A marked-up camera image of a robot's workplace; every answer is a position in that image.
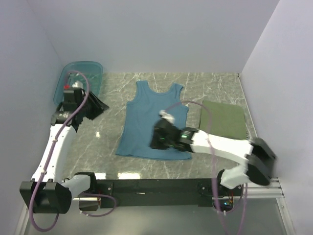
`white wall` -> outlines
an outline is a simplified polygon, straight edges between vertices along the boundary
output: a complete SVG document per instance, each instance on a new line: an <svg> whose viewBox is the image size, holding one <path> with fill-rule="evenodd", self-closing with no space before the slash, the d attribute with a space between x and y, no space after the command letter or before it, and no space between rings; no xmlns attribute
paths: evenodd
<svg viewBox="0 0 313 235"><path fill-rule="evenodd" d="M0 7L1 234L14 233L30 180L45 149L62 65L26 0Z"/></svg>
<svg viewBox="0 0 313 235"><path fill-rule="evenodd" d="M313 1L280 0L242 72L257 132L279 157L298 235L313 234Z"/></svg>
<svg viewBox="0 0 313 235"><path fill-rule="evenodd" d="M278 0L28 0L63 64L241 72Z"/></svg>

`green towel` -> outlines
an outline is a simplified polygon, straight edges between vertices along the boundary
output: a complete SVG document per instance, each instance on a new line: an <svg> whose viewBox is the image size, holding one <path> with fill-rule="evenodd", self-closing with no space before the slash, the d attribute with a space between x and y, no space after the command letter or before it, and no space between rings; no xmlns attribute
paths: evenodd
<svg viewBox="0 0 313 235"><path fill-rule="evenodd" d="M204 100L202 103L211 111L213 116L210 134L236 140L246 139L246 122L242 107L208 100ZM208 120L209 115L202 108L200 130L207 132Z"/></svg>

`blue tank top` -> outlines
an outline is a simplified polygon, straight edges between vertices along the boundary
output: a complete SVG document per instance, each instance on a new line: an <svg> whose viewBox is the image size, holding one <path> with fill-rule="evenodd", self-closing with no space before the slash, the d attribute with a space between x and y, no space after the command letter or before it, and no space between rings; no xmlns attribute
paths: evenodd
<svg viewBox="0 0 313 235"><path fill-rule="evenodd" d="M116 154L155 160L190 159L190 153L174 148L150 148L153 126L160 120L160 110L180 102L179 95L183 86L173 83L168 92L156 93L149 88L147 81L137 81L136 85L135 98L127 102L125 127ZM187 106L181 104L168 112L174 116L174 125L179 129L186 125L188 110Z"/></svg>

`marble table surface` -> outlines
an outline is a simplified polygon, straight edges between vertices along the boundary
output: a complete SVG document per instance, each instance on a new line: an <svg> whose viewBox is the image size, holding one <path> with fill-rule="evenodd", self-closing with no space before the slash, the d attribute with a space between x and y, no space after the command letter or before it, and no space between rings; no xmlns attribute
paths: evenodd
<svg viewBox="0 0 313 235"><path fill-rule="evenodd" d="M108 73L103 76L99 98L110 109L94 121L84 119L67 155L64 177L79 171L102 173L107 179L210 178L211 156L192 154L182 161L156 161L115 155L126 116L126 102L136 93L136 81L147 80L155 92L166 92L173 82L182 84L181 100L203 99L243 107L249 137L256 136L237 73ZM186 126L198 128L200 107L189 104ZM218 158L217 172L236 166Z"/></svg>

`blue plastic bin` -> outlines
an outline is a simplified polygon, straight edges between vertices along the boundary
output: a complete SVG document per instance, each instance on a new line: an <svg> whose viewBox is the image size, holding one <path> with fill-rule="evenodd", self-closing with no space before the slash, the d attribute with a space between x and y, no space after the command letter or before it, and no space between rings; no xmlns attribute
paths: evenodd
<svg viewBox="0 0 313 235"><path fill-rule="evenodd" d="M93 92L95 95L99 95L100 92L100 86L102 82L102 72L103 68L102 65L93 62L93 61L77 61L77 62L72 62L66 65L61 73L57 89L54 94L53 102L58 105L63 101L63 91L64 91L64 86L69 84L70 86L75 82L75 81L80 81L84 85L84 90L86 89L86 82L84 78L81 75L78 74L67 74L69 71L79 71L83 73L83 75L86 76L86 78L89 81L90 85L90 91Z"/></svg>

